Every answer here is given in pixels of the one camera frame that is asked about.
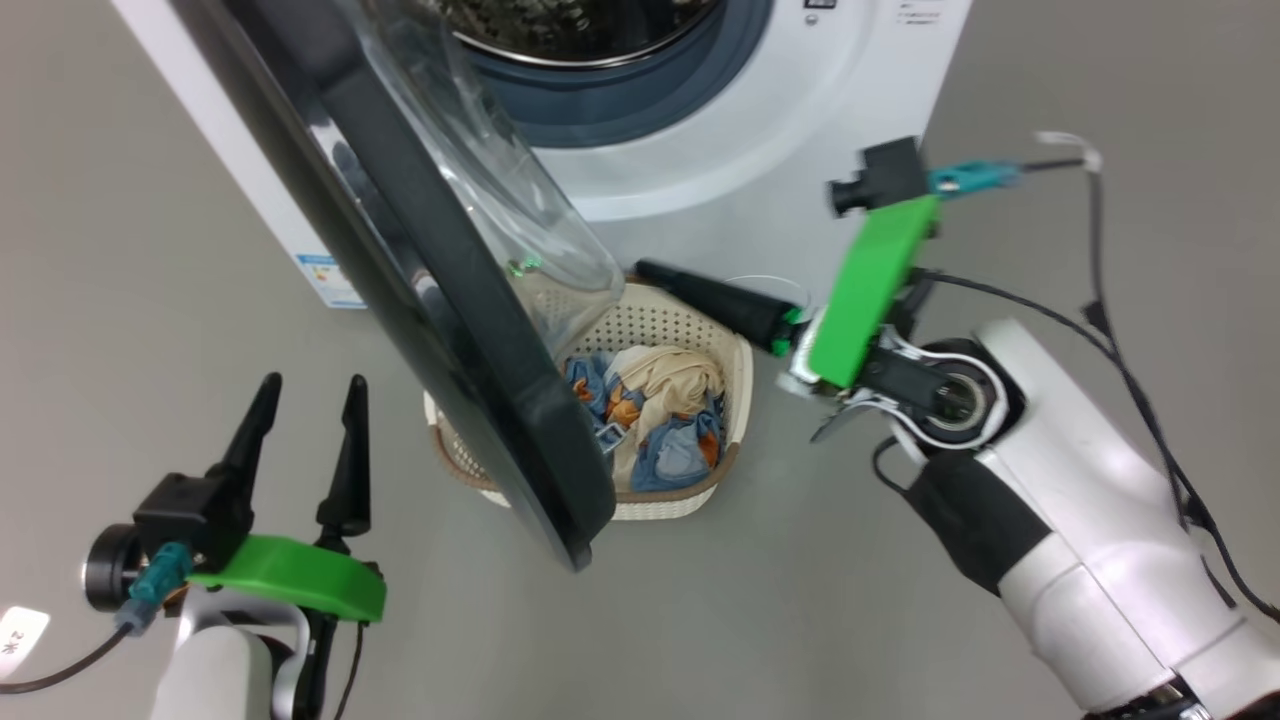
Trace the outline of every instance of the green bracket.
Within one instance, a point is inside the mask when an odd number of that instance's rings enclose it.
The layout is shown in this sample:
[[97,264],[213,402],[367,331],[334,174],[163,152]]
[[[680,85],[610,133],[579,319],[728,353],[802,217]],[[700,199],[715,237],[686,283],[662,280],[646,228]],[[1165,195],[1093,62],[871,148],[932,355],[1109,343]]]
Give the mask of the green bracket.
[[387,605],[387,583],[364,562],[275,536],[244,538],[221,573],[197,573],[191,582],[328,612],[353,623],[381,621]]
[[867,213],[809,352],[809,369],[823,380],[852,387],[916,250],[937,220],[940,202],[936,195],[923,195]]

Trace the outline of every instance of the washing machine door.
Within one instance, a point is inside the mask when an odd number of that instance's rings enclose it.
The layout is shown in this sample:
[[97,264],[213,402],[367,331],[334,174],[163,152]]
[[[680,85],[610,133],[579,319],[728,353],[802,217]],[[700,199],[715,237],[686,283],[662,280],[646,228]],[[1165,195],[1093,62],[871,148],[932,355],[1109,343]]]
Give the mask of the washing machine door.
[[273,163],[305,190],[351,283],[516,511],[584,568],[614,492],[559,355],[620,297],[617,264],[431,3],[202,6],[253,76],[271,115],[256,132],[284,138]]

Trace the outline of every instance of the teal connector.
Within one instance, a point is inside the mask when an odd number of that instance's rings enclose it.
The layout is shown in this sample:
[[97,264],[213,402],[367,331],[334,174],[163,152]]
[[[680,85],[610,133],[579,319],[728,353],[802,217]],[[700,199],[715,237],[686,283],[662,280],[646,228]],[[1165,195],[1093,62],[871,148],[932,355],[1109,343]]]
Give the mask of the teal connector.
[[147,632],[165,598],[187,582],[195,565],[187,546],[177,542],[163,544],[129,585],[129,600],[115,614],[116,629],[128,625],[133,637]]
[[929,190],[943,200],[997,187],[1012,187],[1023,176],[1018,163],[963,163],[929,173]]

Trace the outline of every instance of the laundry basket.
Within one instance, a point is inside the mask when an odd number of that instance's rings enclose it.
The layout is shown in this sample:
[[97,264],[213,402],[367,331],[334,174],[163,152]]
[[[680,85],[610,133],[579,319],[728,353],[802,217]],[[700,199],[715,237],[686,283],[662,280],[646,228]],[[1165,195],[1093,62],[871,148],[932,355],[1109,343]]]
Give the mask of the laundry basket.
[[[682,518],[710,500],[737,457],[751,407],[751,346],[724,325],[675,300],[666,292],[628,283],[622,300],[586,331],[570,355],[598,351],[618,352],[636,345],[673,345],[701,352],[714,360],[724,377],[724,452],[704,480],[678,491],[618,492],[614,520],[667,520]],[[444,466],[468,487],[498,505],[507,506],[497,483],[489,479],[462,438],[424,393],[426,420]]]

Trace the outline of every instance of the pile of laundry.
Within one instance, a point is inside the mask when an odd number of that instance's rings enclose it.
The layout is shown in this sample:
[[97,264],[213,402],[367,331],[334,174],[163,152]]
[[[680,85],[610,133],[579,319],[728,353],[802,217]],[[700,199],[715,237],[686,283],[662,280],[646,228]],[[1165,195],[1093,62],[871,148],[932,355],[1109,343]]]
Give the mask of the pile of laundry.
[[596,436],[620,438],[613,448],[620,492],[686,488],[721,461],[724,379],[710,357],[637,345],[570,357],[564,377],[590,411]]

